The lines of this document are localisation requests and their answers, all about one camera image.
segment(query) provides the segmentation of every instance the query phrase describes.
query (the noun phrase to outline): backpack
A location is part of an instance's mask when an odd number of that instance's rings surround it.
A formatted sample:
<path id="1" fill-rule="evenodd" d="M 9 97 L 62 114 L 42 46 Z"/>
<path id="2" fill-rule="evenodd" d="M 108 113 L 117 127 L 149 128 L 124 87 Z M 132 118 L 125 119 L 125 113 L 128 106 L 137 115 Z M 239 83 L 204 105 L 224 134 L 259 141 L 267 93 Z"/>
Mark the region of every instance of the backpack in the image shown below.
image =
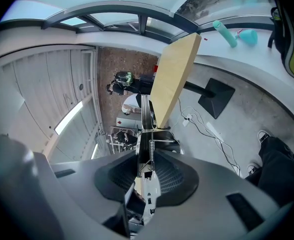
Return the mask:
<path id="1" fill-rule="evenodd" d="M 120 71 L 114 76 L 116 83 L 124 87 L 130 86 L 133 83 L 134 78 L 134 74 L 130 71 Z"/>
<path id="2" fill-rule="evenodd" d="M 274 41 L 276 49 L 281 54 L 284 68 L 294 78 L 294 22 L 277 0 L 276 5 L 277 7 L 271 9 L 274 30 L 269 38 L 268 47 L 272 48 Z"/>

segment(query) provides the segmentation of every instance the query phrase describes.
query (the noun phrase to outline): gray floor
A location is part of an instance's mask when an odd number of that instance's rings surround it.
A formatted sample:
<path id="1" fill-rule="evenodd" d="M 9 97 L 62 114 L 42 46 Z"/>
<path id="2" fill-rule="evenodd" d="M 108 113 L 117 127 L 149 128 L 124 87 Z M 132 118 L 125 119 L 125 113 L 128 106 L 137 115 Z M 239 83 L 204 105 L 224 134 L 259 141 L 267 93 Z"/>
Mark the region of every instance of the gray floor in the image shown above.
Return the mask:
<path id="1" fill-rule="evenodd" d="M 294 152 L 294 120 L 275 101 L 256 87 L 235 76 L 202 65 L 194 65 L 188 81 L 205 87 L 210 78 L 235 88 L 235 93 L 220 116 L 216 120 L 211 117 L 198 104 L 200 95 L 185 89 L 179 97 L 181 109 L 192 106 L 200 113 L 204 124 L 206 126 L 208 123 L 211 124 L 220 138 L 232 147 L 243 178 L 248 175 L 249 162 L 262 164 L 258 156 L 260 144 L 257 133 L 259 130 L 268 130 L 275 137 L 283 140 Z M 195 112 L 189 107 L 183 113 L 186 116 Z M 201 135 L 191 123 L 186 127 L 183 126 L 184 119 L 180 116 L 177 102 L 170 115 L 169 125 L 173 127 L 179 117 L 179 123 L 172 129 L 172 132 L 180 141 L 186 155 L 233 170 L 222 151 L 218 149 L 214 139 Z M 193 121 L 203 133 L 207 134 L 204 127 L 197 122 L 195 115 L 193 115 Z M 229 160 L 232 161 L 231 150 L 227 146 L 223 146 L 223 149 Z"/>

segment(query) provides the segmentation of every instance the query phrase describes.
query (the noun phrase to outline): square black metal base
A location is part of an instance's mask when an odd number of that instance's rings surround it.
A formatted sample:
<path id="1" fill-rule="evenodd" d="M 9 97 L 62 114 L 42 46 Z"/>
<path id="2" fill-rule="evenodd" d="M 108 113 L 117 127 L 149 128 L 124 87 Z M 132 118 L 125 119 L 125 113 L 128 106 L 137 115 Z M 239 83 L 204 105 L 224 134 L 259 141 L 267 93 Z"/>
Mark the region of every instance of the square black metal base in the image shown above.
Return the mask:
<path id="1" fill-rule="evenodd" d="M 208 98 L 202 95 L 198 103 L 213 118 L 217 119 L 232 98 L 235 89 L 213 78 L 209 79 L 205 89 L 215 93 L 215 96 L 213 98 Z"/>

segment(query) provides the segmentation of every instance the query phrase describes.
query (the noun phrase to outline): hair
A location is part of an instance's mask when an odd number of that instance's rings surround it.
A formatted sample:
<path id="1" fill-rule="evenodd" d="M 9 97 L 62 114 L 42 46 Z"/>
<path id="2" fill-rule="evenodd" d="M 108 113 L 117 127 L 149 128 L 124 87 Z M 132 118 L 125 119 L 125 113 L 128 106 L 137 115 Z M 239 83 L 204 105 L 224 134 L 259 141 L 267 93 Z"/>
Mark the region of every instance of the hair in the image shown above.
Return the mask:
<path id="1" fill-rule="evenodd" d="M 112 95 L 113 92 L 111 90 L 109 90 L 110 87 L 111 87 L 111 85 L 110 84 L 107 84 L 106 85 L 106 91 L 109 93 L 109 95 Z"/>

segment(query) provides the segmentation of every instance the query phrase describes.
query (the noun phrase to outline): black table base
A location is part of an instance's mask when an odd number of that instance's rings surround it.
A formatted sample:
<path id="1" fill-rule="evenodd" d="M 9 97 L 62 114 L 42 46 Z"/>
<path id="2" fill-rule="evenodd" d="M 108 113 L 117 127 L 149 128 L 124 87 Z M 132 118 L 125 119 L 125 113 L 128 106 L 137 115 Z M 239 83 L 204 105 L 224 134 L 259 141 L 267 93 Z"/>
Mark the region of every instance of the black table base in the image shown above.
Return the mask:
<path id="1" fill-rule="evenodd" d="M 205 89 L 188 81 L 183 88 L 201 94 L 198 104 L 215 119 L 223 112 L 235 92 L 234 88 L 213 78 L 209 79 Z"/>

